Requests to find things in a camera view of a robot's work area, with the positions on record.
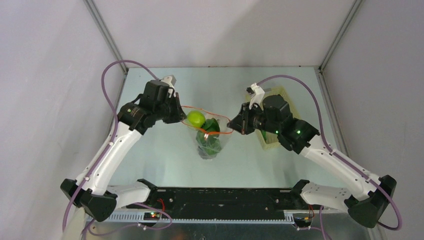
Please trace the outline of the cream perforated plastic basket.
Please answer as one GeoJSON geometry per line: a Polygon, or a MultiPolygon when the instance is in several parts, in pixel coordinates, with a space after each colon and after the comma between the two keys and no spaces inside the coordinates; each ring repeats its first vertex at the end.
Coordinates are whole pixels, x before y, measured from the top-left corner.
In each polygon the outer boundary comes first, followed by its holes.
{"type": "Polygon", "coordinates": [[[282,91],[264,90],[263,100],[259,104],[263,110],[265,129],[255,130],[262,148],[267,150],[281,144],[279,137],[294,121],[289,102],[282,91]]]}

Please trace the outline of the clear zip top bag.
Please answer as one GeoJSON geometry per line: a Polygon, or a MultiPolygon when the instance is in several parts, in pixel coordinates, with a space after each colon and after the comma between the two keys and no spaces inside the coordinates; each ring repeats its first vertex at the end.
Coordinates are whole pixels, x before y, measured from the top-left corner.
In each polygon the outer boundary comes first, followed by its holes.
{"type": "Polygon", "coordinates": [[[233,133],[228,127],[230,119],[198,107],[184,105],[182,109],[186,119],[181,123],[186,127],[198,155],[204,160],[214,159],[233,133]]]}

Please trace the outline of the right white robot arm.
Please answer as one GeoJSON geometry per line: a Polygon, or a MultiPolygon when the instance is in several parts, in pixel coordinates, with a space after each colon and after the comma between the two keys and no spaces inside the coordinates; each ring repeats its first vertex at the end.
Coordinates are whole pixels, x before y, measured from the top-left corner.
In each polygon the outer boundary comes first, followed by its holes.
{"type": "Polygon", "coordinates": [[[388,207],[397,185],[390,175],[378,176],[352,161],[336,149],[330,149],[318,129],[295,118],[290,105],[280,95],[267,96],[262,107],[246,102],[227,126],[242,135],[256,130],[276,134],[278,142],[345,183],[344,188],[322,186],[300,180],[290,191],[291,204],[297,209],[321,205],[349,214],[358,224],[374,228],[388,207]]]}

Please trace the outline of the green bok choy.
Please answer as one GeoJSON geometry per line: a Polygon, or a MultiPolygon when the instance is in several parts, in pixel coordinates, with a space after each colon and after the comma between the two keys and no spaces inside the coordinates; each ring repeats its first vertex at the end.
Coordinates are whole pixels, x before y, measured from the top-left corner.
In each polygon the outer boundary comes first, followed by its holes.
{"type": "Polygon", "coordinates": [[[196,134],[197,151],[202,159],[213,159],[222,150],[222,144],[218,135],[208,135],[198,131],[196,134]]]}

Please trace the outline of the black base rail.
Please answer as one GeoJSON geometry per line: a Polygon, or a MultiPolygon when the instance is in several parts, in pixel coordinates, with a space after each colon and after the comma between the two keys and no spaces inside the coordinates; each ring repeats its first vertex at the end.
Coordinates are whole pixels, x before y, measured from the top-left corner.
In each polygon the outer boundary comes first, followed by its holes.
{"type": "Polygon", "coordinates": [[[288,188],[156,187],[143,204],[164,210],[173,220],[284,220],[285,211],[313,210],[288,188]]]}

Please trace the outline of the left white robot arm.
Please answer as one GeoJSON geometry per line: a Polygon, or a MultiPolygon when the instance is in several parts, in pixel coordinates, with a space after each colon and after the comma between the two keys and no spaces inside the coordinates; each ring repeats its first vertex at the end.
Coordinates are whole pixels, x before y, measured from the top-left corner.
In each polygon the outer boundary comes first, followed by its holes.
{"type": "Polygon", "coordinates": [[[120,108],[117,121],[93,160],[76,179],[66,178],[60,185],[71,204],[97,222],[131,204],[156,206],[158,194],[141,181],[121,186],[109,183],[129,150],[157,121],[174,124],[186,118],[175,83],[172,76],[150,80],[143,93],[120,108]]]}

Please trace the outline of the green bell pepper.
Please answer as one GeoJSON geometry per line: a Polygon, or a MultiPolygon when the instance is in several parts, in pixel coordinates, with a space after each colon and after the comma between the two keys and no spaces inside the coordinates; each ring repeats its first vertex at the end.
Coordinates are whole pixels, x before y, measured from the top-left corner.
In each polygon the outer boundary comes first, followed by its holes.
{"type": "Polygon", "coordinates": [[[205,120],[204,124],[201,126],[206,132],[220,132],[220,126],[215,118],[208,118],[205,120]]]}

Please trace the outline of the green apple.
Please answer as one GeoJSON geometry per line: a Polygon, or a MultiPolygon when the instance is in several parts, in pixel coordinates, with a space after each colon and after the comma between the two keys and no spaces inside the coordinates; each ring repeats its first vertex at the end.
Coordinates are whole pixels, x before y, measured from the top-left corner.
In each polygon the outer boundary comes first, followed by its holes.
{"type": "Polygon", "coordinates": [[[206,121],[204,114],[198,110],[192,110],[187,115],[187,120],[195,128],[201,128],[206,121]]]}

